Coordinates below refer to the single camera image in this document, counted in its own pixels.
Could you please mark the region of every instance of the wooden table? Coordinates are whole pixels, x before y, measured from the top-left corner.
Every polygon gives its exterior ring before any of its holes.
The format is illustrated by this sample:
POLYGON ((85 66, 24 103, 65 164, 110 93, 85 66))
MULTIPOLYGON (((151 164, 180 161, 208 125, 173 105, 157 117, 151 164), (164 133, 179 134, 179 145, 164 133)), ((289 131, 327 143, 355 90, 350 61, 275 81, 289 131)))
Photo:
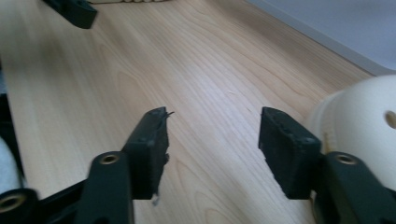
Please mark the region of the wooden table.
POLYGON ((137 223, 314 223, 257 149, 262 106, 303 120, 370 77, 242 0, 97 5, 81 30, 40 0, 0 1, 0 54, 22 162, 46 197, 119 150, 165 105, 170 162, 161 200, 137 223))

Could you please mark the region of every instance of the white cylindrical object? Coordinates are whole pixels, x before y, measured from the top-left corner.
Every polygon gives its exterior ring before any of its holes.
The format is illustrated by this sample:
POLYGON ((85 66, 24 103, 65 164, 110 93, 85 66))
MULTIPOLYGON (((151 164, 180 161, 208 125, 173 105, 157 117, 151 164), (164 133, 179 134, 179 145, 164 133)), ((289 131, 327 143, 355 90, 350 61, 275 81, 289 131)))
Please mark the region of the white cylindrical object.
POLYGON ((385 187, 396 190, 396 76, 374 77, 333 94, 305 127, 322 141, 323 153, 360 158, 385 187))

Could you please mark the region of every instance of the white object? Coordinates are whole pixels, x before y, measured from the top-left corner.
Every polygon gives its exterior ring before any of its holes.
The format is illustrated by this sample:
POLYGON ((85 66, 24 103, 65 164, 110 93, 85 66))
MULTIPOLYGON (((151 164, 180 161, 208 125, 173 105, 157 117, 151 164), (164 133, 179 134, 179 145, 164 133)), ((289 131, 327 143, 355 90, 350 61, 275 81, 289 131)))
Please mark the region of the white object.
POLYGON ((395 0, 248 0, 370 73, 396 74, 395 0))
POLYGON ((0 138, 0 194, 21 187, 17 164, 7 144, 0 138))
POLYGON ((363 160, 380 182, 396 190, 396 76, 375 77, 325 99, 305 121, 322 152, 363 160))

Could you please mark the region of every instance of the hole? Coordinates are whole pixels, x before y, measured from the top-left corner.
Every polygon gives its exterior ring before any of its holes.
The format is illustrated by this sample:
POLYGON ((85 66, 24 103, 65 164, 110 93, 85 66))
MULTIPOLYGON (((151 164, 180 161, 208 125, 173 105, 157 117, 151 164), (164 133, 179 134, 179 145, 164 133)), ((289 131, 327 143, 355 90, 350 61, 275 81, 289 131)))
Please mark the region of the hole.
POLYGON ((26 200, 23 194, 12 194, 0 200, 0 213, 5 213, 19 207, 26 200))
POLYGON ((92 224, 108 224, 108 223, 110 223, 110 221, 108 220, 107 217, 99 217, 92 224))
POLYGON ((358 163, 355 159, 348 157, 346 155, 337 155, 336 159, 343 163, 343 164, 347 164, 347 165, 355 165, 356 163, 358 163))
POLYGON ((116 155, 107 155, 107 156, 104 156, 104 157, 100 160, 100 163, 102 163, 103 165, 109 165, 109 164, 111 164, 111 163, 116 162, 118 159, 119 159, 119 157, 116 156, 116 155))
POLYGON ((396 129, 396 113, 393 111, 387 111, 385 113, 385 121, 389 125, 390 128, 396 129))

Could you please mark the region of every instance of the wooden tabletop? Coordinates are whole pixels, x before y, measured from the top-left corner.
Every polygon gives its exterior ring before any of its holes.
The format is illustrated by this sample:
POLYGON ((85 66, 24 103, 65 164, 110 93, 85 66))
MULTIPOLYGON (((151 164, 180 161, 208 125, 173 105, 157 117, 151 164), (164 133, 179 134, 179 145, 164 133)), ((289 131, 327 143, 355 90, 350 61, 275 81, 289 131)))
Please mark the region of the wooden tabletop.
POLYGON ((0 56, 30 188, 49 196, 167 106, 171 160, 137 223, 314 223, 257 149, 262 106, 299 121, 370 77, 243 0, 94 6, 91 30, 40 0, 0 1, 0 56))

